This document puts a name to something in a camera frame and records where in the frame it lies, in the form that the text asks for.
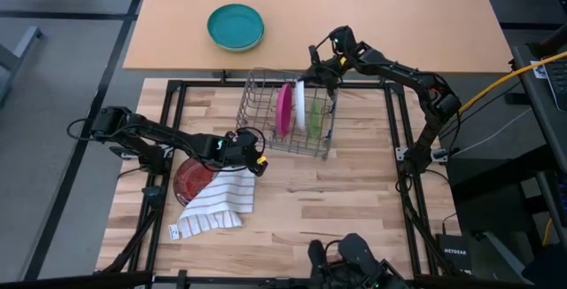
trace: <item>dish rack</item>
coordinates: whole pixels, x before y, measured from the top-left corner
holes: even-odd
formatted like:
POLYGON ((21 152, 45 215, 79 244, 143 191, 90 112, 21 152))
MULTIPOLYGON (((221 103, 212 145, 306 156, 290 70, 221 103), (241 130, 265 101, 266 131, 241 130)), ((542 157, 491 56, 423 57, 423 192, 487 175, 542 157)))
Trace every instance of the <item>dish rack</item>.
POLYGON ((336 102, 323 86, 306 85, 306 130, 296 126, 295 82, 299 73, 255 68, 246 79, 244 93, 238 108, 237 128, 259 129, 266 138, 266 147, 327 159, 335 122, 336 102), (276 102, 285 83, 293 88, 290 131, 281 136, 276 131, 276 102))

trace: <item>white towel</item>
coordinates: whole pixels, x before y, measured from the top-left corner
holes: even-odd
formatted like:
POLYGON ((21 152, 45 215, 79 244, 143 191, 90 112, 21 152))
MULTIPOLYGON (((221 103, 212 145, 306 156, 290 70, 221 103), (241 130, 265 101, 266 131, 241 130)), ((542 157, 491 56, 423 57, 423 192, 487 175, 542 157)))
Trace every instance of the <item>white towel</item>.
POLYGON ((183 238, 217 228, 242 226, 237 213, 251 213, 255 176, 250 170, 219 172, 192 201, 177 221, 183 238))

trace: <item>yellow cable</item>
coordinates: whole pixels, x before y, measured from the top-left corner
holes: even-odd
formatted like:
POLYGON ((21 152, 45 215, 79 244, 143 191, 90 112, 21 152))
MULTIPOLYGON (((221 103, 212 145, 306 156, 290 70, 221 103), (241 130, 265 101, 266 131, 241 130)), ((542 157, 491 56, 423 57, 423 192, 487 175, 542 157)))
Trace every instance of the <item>yellow cable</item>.
POLYGON ((487 88, 485 88, 484 90, 482 90, 480 93, 478 93, 474 98, 471 98, 470 101, 468 101, 465 105, 461 106, 461 108, 459 109, 459 114, 463 114, 465 111, 467 111, 473 104, 477 103, 477 101, 479 99, 481 99, 484 95, 486 95, 486 93, 488 93, 489 91, 493 90, 495 87, 497 87, 498 85, 504 83, 505 81, 511 79, 512 77, 521 74, 525 71, 529 71, 532 68, 536 67, 536 66, 541 66, 544 64, 547 64, 551 61, 555 61, 556 59, 560 59, 560 58, 564 58, 567 57, 567 51, 563 52, 563 53, 559 53, 555 56, 552 56, 551 58, 548 59, 544 59, 538 63, 535 64, 531 64, 530 66, 526 66, 526 67, 522 67, 519 70, 516 70, 504 77, 502 77, 500 80, 490 84, 487 88))
POLYGON ((548 223, 546 224, 546 231, 543 233, 543 242, 541 243, 542 246, 545 246, 548 242, 549 227, 551 227, 551 218, 548 219, 548 223))

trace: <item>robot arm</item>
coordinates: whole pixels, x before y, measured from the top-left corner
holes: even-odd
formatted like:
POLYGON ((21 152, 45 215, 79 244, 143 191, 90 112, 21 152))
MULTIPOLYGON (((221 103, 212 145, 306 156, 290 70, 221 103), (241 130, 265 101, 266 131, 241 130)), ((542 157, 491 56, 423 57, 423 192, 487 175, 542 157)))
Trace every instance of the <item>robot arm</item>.
POLYGON ((138 156, 140 166, 160 175, 166 170, 164 151, 147 144, 142 138, 171 146, 199 160, 207 168, 246 167, 261 176, 268 163, 262 151, 256 150, 258 138, 248 128, 228 132, 224 137, 212 134, 188 134, 149 121, 126 107, 108 106, 98 112, 90 130, 92 139, 122 146, 119 151, 138 156))
POLYGON ((407 86, 417 93, 419 105, 425 113, 425 127, 405 153, 409 173, 423 173, 431 164, 431 145, 441 128, 461 107, 458 97, 438 74, 421 72, 388 60, 384 54, 365 42, 356 42, 349 26, 338 27, 318 45, 310 46, 311 66, 299 80, 324 85, 331 98, 349 69, 364 75, 377 75, 407 86), (333 57, 321 61, 317 49, 329 39, 333 57))

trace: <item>white plate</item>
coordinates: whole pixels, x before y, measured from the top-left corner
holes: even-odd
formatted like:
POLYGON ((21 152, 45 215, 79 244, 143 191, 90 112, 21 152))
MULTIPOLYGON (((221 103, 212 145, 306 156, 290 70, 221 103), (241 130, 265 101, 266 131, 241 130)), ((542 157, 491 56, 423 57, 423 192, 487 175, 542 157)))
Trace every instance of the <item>white plate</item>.
POLYGON ((295 82, 295 117, 299 129, 305 131, 305 84, 295 82))

